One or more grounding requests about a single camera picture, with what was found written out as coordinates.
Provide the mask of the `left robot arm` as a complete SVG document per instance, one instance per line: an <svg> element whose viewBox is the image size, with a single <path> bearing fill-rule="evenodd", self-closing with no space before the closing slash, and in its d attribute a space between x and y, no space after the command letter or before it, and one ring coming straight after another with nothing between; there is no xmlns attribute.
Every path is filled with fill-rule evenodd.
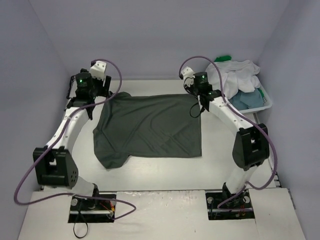
<svg viewBox="0 0 320 240"><path fill-rule="evenodd" d="M44 147L33 151L37 182L48 188L64 189L73 195L82 195L82 204L89 210L100 204L98 187L79 176L72 157L73 147L83 126L93 118L96 97L107 97L111 77L106 76L107 65L97 61L89 70L81 69L72 77L75 95L70 97L61 124Z"/></svg>

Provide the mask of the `dark grey t-shirt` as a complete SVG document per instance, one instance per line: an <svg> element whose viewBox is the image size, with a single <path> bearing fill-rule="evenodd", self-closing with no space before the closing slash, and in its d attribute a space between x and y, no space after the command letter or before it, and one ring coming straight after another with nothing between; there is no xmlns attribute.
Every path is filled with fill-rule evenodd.
<svg viewBox="0 0 320 240"><path fill-rule="evenodd" d="M93 130L94 154L106 169L122 167L129 157L201 157L201 118L192 117L199 110L189 94L120 92L103 105Z"/></svg>

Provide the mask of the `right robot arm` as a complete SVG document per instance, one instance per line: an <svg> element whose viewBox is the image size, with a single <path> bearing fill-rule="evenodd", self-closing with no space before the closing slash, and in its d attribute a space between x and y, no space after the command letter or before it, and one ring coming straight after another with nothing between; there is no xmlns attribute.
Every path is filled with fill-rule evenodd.
<svg viewBox="0 0 320 240"><path fill-rule="evenodd" d="M235 137L232 149L235 169L223 184L221 193L222 202L233 206L255 170L269 158L268 141L257 127L231 106L220 90L213 89L206 72L195 73L187 67L180 78L184 80L185 89L198 98L201 109L219 118Z"/></svg>

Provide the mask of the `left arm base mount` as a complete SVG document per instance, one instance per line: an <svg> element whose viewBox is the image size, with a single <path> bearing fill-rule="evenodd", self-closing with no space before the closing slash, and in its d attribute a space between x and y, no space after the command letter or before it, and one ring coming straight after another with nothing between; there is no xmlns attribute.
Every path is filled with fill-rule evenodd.
<svg viewBox="0 0 320 240"><path fill-rule="evenodd" d="M113 223L116 202L73 197L70 202L68 223Z"/></svg>

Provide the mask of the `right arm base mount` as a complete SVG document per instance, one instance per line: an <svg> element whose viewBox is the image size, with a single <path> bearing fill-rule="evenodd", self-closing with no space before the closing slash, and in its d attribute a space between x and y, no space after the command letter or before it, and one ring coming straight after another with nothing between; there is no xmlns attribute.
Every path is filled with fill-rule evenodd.
<svg viewBox="0 0 320 240"><path fill-rule="evenodd" d="M210 221L255 219L249 190L218 207L226 197L219 191L205 192L207 216Z"/></svg>

